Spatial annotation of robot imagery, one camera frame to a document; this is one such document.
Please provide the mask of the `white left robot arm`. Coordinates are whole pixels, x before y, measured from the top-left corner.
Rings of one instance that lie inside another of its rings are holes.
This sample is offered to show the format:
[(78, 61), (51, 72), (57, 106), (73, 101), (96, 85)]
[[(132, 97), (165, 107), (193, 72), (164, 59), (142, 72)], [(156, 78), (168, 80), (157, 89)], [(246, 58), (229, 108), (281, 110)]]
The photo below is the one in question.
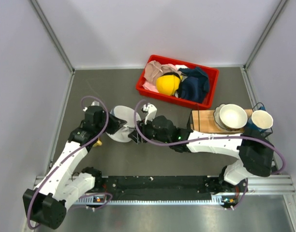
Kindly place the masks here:
[(99, 191), (103, 180), (99, 171), (87, 168), (78, 178), (70, 178), (79, 162), (89, 153), (98, 138), (104, 133), (114, 134), (126, 120), (115, 117), (100, 106), (85, 108), (84, 119), (74, 129), (65, 147), (45, 178), (23, 194), (23, 204), (28, 222), (57, 229), (69, 208), (87, 191)]

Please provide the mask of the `white mesh laundry bag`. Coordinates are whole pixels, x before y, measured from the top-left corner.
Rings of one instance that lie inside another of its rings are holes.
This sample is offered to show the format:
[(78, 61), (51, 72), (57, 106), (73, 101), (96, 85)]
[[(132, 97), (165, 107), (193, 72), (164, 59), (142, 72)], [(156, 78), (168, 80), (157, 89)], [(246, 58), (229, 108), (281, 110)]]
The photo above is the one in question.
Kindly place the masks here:
[(117, 132), (114, 134), (106, 133), (112, 140), (120, 143), (128, 143), (131, 141), (131, 138), (128, 137), (130, 133), (135, 130), (133, 115), (134, 109), (128, 106), (117, 105), (111, 109), (110, 114), (126, 121)]

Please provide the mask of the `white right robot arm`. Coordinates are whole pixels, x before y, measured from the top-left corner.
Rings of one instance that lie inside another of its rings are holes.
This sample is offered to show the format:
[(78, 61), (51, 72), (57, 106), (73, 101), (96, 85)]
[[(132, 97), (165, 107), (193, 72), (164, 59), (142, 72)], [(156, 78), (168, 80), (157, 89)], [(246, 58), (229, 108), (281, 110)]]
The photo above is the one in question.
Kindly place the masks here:
[(215, 153), (235, 158), (220, 174), (219, 186), (224, 191), (231, 191), (246, 178), (271, 175), (273, 145), (253, 129), (237, 134), (203, 133), (176, 127), (171, 120), (158, 116), (152, 121), (137, 121), (128, 138), (137, 144), (168, 146), (180, 153)]

